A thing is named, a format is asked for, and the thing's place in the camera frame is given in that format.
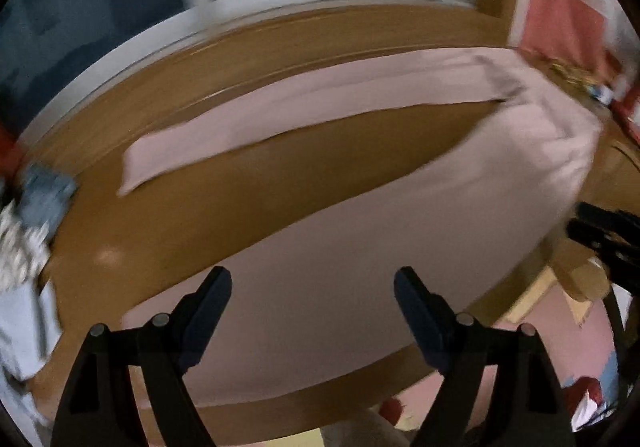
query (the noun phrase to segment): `pink mat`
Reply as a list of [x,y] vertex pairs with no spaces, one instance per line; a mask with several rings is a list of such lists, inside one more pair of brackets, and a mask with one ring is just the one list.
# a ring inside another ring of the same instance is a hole
[[[571,208],[600,125],[542,75],[511,54],[506,61],[484,80],[508,72],[520,92],[455,149],[222,261],[234,290],[202,362],[184,378],[196,405],[277,397],[398,351],[412,342],[393,297],[399,267],[414,267],[460,310]],[[404,95],[401,85],[394,95]],[[142,303],[123,326],[171,311],[202,279]]]
[[379,109],[507,98],[521,84],[493,61],[526,68],[511,50],[439,48],[286,78],[134,142],[124,154],[118,194],[124,196],[162,173],[300,127]]

